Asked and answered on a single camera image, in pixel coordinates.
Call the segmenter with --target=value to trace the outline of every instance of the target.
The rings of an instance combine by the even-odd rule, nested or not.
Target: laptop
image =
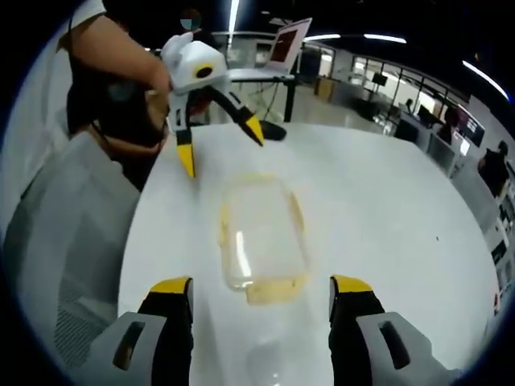
[[[295,58],[300,52],[311,18],[299,20],[279,28],[268,60],[263,68],[233,68],[229,70],[232,81],[267,81],[293,79],[290,74]]]

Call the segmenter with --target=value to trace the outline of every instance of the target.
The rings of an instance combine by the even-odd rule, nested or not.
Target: floor
[[[236,94],[260,119],[266,117],[268,121],[282,122],[286,106],[286,87],[279,85],[274,98],[275,88],[276,84],[235,84],[233,86]],[[211,117],[212,123],[218,123],[217,113],[212,113]],[[370,133],[382,133],[383,130],[375,122],[360,117],[354,110],[321,101],[315,96],[313,88],[305,86],[296,88],[291,121],[340,126]]]

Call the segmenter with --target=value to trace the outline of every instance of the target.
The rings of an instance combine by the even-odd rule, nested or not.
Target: fluorescent light
[[[475,72],[477,75],[481,76],[484,80],[486,80],[487,82],[489,82],[498,92],[500,92],[502,94],[502,96],[504,98],[506,98],[508,101],[509,101],[509,96],[508,96],[508,93],[502,89],[502,87],[497,84],[497,82],[492,79],[490,76],[486,75],[484,72],[482,72],[479,68],[477,67],[474,67],[472,64],[470,64],[469,62],[466,62],[465,60],[463,61],[463,65],[468,68],[469,70]]]
[[[387,42],[403,43],[406,44],[406,40],[403,38],[395,38],[393,36],[383,36],[374,34],[364,34],[366,39],[386,40]]]
[[[234,27],[236,26],[236,15],[238,13],[238,7],[240,6],[240,0],[231,1],[231,13],[229,14],[229,34],[234,33]]]
[[[317,35],[317,36],[309,36],[304,39],[305,42],[312,42],[313,40],[325,40],[325,39],[339,39],[340,35],[338,34],[329,34],[329,35]]]
[[[388,72],[383,72],[383,75],[386,76],[388,79],[395,80],[396,82],[400,81],[402,84],[406,84],[406,82],[404,80],[399,79],[396,76],[393,76],[392,74],[390,74]]]

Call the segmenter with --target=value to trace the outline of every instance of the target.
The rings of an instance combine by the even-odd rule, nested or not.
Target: monitor
[[[484,137],[483,126],[461,106],[459,106],[457,111],[459,115],[458,131],[474,145],[480,147]]]
[[[431,127],[435,123],[439,122],[439,119],[435,117],[424,105],[420,105],[418,108],[418,117],[420,118],[420,122],[427,127]]]
[[[376,72],[373,74],[372,83],[379,84],[380,86],[386,86],[386,76]]]

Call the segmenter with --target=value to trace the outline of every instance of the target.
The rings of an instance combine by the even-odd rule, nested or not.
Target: person
[[[122,76],[167,95],[164,63],[105,17],[101,0],[86,0],[44,46],[19,90],[0,159],[0,243],[20,199],[45,162],[66,143],[60,121],[70,71],[68,55],[97,70]]]
[[[508,186],[507,156],[508,145],[506,142],[501,141],[499,142],[497,152],[487,149],[486,154],[477,165],[477,171],[495,198],[500,197]]]
[[[119,19],[106,16],[128,32]],[[73,56],[73,42],[68,46],[73,79],[67,99],[69,135],[88,131],[141,191],[166,140],[166,114],[152,112],[148,85],[83,64]]]
[[[408,109],[408,113],[410,115],[413,115],[413,107],[412,107],[412,105],[413,105],[413,99],[408,99],[406,101],[406,108]]]
[[[452,132],[459,123],[458,110],[449,106],[445,112],[444,120],[445,123],[442,126],[435,128],[436,135],[448,145],[452,145]]]

